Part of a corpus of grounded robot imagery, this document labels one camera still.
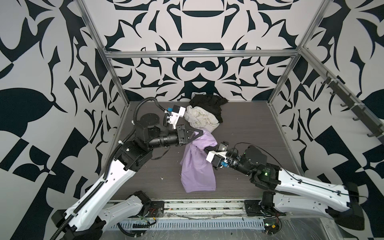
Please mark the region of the purple cloth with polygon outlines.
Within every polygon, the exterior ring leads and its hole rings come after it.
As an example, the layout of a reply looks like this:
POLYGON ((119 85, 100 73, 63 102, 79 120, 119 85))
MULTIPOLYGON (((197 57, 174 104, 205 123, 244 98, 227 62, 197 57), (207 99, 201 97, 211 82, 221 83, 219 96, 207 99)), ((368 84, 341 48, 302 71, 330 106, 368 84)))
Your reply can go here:
POLYGON ((203 135, 186 145, 181 161, 181 182, 186 193, 216 190, 216 177, 212 164, 206 160, 206 147, 215 147, 215 137, 205 128, 203 135))

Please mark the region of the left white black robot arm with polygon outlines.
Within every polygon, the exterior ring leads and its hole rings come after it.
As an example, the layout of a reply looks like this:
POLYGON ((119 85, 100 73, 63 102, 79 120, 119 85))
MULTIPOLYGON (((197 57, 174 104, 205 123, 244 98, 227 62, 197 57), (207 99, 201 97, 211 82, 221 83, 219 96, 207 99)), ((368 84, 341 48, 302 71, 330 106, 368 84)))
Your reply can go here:
POLYGON ((180 106, 165 109, 154 97, 139 102, 133 113, 132 131, 117 144, 101 177, 70 208, 53 214, 57 230, 51 238, 56 240, 62 235, 64 240, 98 240, 106 230, 124 219, 145 216, 151 199, 142 191, 112 207, 107 208, 106 204, 153 159, 154 149, 184 146, 204 134, 202 130, 177 124, 184 113, 185 108, 180 106))

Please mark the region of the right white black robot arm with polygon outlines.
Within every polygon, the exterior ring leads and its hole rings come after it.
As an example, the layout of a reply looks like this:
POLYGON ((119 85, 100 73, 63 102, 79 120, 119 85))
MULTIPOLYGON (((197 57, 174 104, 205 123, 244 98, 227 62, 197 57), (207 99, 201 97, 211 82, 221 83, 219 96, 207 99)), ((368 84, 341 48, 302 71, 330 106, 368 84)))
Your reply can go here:
POLYGON ((354 183, 335 185, 294 174, 280 163, 268 163, 270 153, 255 145, 240 152, 222 142, 204 151, 214 169, 231 168, 249 176, 253 185, 264 190, 259 203, 261 211, 320 215, 347 229, 365 229, 364 211, 360 206, 362 196, 354 183))

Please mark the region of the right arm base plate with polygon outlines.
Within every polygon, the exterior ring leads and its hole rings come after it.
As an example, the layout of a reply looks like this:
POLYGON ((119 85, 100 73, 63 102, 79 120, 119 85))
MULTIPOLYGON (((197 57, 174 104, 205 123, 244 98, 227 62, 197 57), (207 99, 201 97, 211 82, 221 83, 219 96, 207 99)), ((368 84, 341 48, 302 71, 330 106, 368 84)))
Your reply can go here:
POLYGON ((286 216, 286 213, 276 210, 273 203, 263 203, 261 200, 245 200, 244 205, 248 217, 274 218, 286 216))

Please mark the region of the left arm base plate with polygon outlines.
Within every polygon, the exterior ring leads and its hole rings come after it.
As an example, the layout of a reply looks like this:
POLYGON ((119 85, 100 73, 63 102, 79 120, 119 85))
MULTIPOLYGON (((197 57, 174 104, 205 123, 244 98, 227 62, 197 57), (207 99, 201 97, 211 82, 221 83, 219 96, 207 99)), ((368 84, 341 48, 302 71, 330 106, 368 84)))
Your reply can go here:
POLYGON ((152 201, 148 208, 145 210, 145 217, 147 218, 159 218, 164 215, 165 202, 164 201, 152 201))

